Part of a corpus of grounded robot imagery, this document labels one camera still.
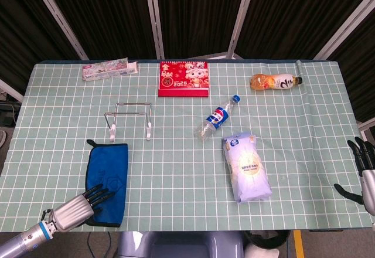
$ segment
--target pepsi bottle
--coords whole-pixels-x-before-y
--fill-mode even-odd
[[[228,119],[234,105],[238,104],[239,101],[240,97],[234,95],[225,104],[218,106],[218,108],[194,130],[194,136],[202,139],[202,141],[211,137],[216,129]]]

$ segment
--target blue label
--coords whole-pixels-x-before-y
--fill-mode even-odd
[[[230,145],[232,146],[232,147],[234,147],[235,145],[238,145],[239,144],[239,141],[238,140],[231,140],[230,141]]]
[[[210,116],[208,116],[207,121],[218,129],[228,117],[229,115],[227,111],[222,107],[218,107]]]

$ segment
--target yellow stripe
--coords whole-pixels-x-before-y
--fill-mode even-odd
[[[295,254],[297,258],[305,258],[304,247],[302,245],[302,236],[300,230],[293,231]]]

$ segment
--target toothpaste box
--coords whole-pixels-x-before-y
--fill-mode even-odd
[[[133,73],[138,73],[137,62],[128,63],[127,58],[87,64],[82,67],[82,79],[85,81],[105,79]]]

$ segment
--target blue towel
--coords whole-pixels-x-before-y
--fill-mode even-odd
[[[125,197],[128,175],[128,145],[127,144],[96,144],[87,140],[93,146],[86,171],[86,190],[103,184],[103,189],[115,192],[115,195],[100,203],[96,208],[103,210],[94,214],[86,224],[90,226],[105,226],[118,228],[121,225],[125,211]]]

